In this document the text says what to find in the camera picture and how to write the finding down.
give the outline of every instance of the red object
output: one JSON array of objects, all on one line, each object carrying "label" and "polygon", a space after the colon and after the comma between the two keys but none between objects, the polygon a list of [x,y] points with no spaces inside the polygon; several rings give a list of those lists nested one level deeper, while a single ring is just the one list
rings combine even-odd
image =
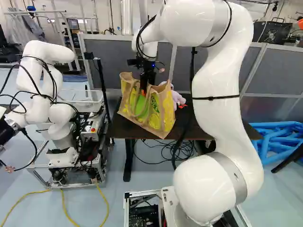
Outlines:
[{"label": "red object", "polygon": [[179,105],[178,107],[179,107],[180,109],[183,109],[183,108],[186,107],[186,106],[188,106],[188,105],[183,104],[183,105]]}]

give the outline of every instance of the circuit board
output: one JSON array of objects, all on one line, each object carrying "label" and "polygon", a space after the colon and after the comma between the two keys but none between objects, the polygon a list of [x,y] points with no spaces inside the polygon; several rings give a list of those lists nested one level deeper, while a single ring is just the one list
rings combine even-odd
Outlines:
[{"label": "circuit board", "polygon": [[158,205],[129,210],[129,227],[159,227]]}]

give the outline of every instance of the black strap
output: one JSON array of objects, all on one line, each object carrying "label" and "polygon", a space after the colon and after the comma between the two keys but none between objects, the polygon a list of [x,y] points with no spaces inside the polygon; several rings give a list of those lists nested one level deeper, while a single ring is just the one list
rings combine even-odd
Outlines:
[{"label": "black strap", "polygon": [[209,96],[209,97],[203,97],[203,98],[194,98],[194,100],[209,100],[209,101],[213,101],[214,99],[224,99],[224,98],[238,98],[240,97],[240,95],[234,95],[234,96],[217,96],[217,97],[213,97],[213,96]]}]

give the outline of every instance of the bag handle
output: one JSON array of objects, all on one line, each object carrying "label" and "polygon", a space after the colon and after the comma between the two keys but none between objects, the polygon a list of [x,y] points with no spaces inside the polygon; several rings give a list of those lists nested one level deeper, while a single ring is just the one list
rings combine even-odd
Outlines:
[{"label": "bag handle", "polygon": [[[148,96],[148,98],[145,99],[144,107],[142,108],[142,110],[138,114],[134,114],[132,112],[132,110],[130,109],[130,105],[127,105],[127,109],[128,109],[128,112],[130,113],[131,117],[138,117],[143,113],[143,111],[146,108],[146,104],[149,103],[148,100],[150,99],[150,94],[149,94],[150,89],[151,89],[151,86],[148,86],[147,91],[146,91],[146,95]],[[137,91],[136,91],[136,101],[135,101],[134,109],[136,109],[136,107],[137,107],[138,99],[139,99],[139,89],[137,89]]]}]

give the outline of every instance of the table leg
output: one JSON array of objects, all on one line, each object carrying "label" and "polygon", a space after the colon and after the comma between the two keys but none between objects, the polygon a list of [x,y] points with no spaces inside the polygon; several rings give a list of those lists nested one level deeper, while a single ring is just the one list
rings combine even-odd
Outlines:
[{"label": "table leg", "polygon": [[130,182],[134,157],[134,139],[125,139],[126,160],[123,181]]},{"label": "table leg", "polygon": [[303,144],[301,144],[290,156],[288,156],[283,162],[277,165],[271,170],[272,173],[277,173],[292,161],[298,160],[303,155]]}]

